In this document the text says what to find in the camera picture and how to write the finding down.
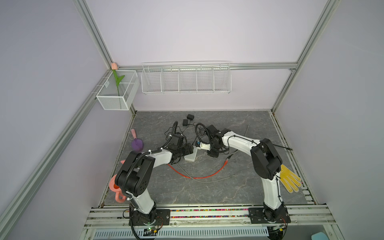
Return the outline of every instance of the light blue object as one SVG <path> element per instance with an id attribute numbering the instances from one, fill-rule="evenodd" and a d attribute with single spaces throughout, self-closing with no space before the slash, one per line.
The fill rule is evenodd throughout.
<path id="1" fill-rule="evenodd" d="M 325 235 L 325 233 L 323 232 L 318 232 L 316 234 L 313 234 L 311 236 L 311 239 L 312 240 L 329 240 L 329 238 L 327 237 L 327 235 Z"/>

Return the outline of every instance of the white mesh basket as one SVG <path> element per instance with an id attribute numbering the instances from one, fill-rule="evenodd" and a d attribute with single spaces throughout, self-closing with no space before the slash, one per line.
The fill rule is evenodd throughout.
<path id="1" fill-rule="evenodd" d="M 161 65 L 143 64 L 142 91 L 165 93 L 229 93 L 232 87 L 229 63 Z"/>
<path id="2" fill-rule="evenodd" d="M 105 110 L 129 110 L 140 85 L 139 78 L 134 70 L 116 70 L 116 73 L 118 76 L 125 75 L 119 90 L 111 72 L 96 97 Z"/>

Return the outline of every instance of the purple shovel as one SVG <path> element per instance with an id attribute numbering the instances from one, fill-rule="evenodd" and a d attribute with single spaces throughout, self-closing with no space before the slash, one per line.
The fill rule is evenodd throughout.
<path id="1" fill-rule="evenodd" d="M 133 142 L 132 142 L 133 150 L 141 152 L 143 150 L 143 141 L 136 137 L 136 131 L 134 129 L 131 129 L 131 133 L 132 133 L 132 136 L 134 138 Z"/>

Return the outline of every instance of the yellow glove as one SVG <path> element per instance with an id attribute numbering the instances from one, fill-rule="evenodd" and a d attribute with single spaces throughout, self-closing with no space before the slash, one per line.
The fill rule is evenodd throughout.
<path id="1" fill-rule="evenodd" d="M 289 193 L 298 192 L 301 187 L 301 179 L 286 166 L 281 165 L 280 181 Z"/>

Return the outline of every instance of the black mounting plate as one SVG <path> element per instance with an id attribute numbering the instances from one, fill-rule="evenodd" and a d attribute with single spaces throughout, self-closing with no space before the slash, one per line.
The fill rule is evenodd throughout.
<path id="1" fill-rule="evenodd" d="M 250 208 L 248 208 L 248 211 L 249 211 L 248 217 L 251 219 L 252 224 L 271 223 L 264 218 L 264 212 L 263 212 L 264 207 L 250 207 Z M 285 223 L 291 222 L 291 218 L 289 217 L 288 214 L 286 216 L 282 216 L 282 217 L 284 218 Z M 284 223 L 284 221 L 281 218 L 279 218 L 276 220 L 276 222 L 273 222 L 273 223 Z"/>
<path id="2" fill-rule="evenodd" d="M 155 218 L 156 222 L 151 224 L 151 226 L 161 225 L 161 222 L 163 220 L 164 220 L 163 226 L 169 225 L 169 219 L 170 219 L 170 209 L 156 209 L 156 218 Z M 146 223 L 142 222 L 139 219 L 138 211 L 133 211 L 132 213 L 132 224 L 134 226 L 148 226 Z"/>

